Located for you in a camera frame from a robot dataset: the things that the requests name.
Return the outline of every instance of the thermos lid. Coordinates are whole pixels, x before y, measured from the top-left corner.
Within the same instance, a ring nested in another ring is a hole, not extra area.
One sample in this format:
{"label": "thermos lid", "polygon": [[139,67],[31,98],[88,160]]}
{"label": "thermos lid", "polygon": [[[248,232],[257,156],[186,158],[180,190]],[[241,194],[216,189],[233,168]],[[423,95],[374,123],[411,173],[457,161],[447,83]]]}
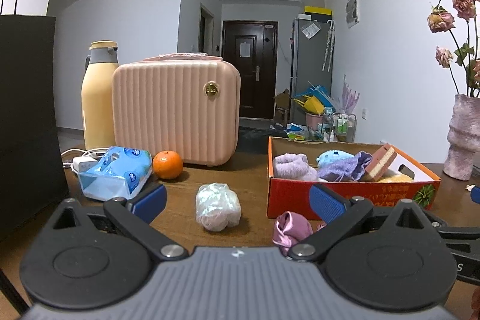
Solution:
{"label": "thermos lid", "polygon": [[92,43],[92,45],[90,46],[90,51],[91,51],[92,49],[109,48],[109,47],[112,47],[112,46],[118,46],[118,44],[117,44],[115,41],[108,41],[108,40],[95,41],[95,42]]}

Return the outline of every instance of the red cardboard box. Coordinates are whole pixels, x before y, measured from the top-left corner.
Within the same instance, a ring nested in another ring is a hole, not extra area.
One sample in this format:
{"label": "red cardboard box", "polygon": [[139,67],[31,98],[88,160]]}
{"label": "red cardboard box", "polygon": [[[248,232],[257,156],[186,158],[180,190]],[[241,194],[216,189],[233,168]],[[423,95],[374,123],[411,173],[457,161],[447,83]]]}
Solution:
{"label": "red cardboard box", "polygon": [[[325,143],[323,141],[301,141],[270,137],[268,141],[268,204],[267,217],[277,218],[286,211],[294,211],[308,220],[319,217],[311,210],[309,192],[312,185],[319,182],[304,182],[290,179],[274,178],[274,157],[284,153],[304,153],[311,166],[317,167],[316,158],[329,150],[342,150],[352,155],[360,151],[374,153],[380,145],[357,143]],[[397,157],[390,169],[400,171],[407,167],[413,174],[413,182],[401,183],[369,183],[369,182],[322,182],[329,189],[350,199],[363,196],[374,205],[394,206],[399,199],[410,198],[426,209],[430,209],[440,187],[440,178],[428,168],[418,163],[398,148]]]}

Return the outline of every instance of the dark wooden door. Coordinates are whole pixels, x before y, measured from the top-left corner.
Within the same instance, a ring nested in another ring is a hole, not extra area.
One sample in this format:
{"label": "dark wooden door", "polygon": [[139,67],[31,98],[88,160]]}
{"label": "dark wooden door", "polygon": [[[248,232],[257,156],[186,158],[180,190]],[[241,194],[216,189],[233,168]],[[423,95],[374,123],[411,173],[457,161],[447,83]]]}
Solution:
{"label": "dark wooden door", "polygon": [[222,57],[240,72],[240,117],[273,118],[277,22],[224,21]]}

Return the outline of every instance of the refrigerator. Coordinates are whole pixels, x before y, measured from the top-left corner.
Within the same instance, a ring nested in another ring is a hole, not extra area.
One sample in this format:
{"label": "refrigerator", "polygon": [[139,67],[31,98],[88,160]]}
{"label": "refrigerator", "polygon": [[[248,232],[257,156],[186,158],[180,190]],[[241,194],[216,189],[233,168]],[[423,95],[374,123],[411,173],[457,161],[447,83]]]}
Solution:
{"label": "refrigerator", "polygon": [[[321,30],[308,39],[302,29],[311,24],[311,21],[296,18],[293,21],[292,67],[290,75],[290,97],[307,90],[311,85],[324,86],[328,94],[332,88],[333,59],[328,70],[327,61],[322,71],[325,52],[327,49],[327,35],[330,25],[319,22]],[[305,112],[293,101],[290,103],[290,122],[305,125]]]}

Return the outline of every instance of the orange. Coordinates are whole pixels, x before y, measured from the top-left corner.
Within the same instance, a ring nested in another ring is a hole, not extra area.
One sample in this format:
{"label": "orange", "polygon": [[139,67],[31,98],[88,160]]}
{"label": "orange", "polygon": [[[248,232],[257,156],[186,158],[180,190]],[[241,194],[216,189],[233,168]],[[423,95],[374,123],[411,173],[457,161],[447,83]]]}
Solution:
{"label": "orange", "polygon": [[183,171],[183,160],[175,151],[162,151],[153,158],[153,172],[160,179],[175,179]]}

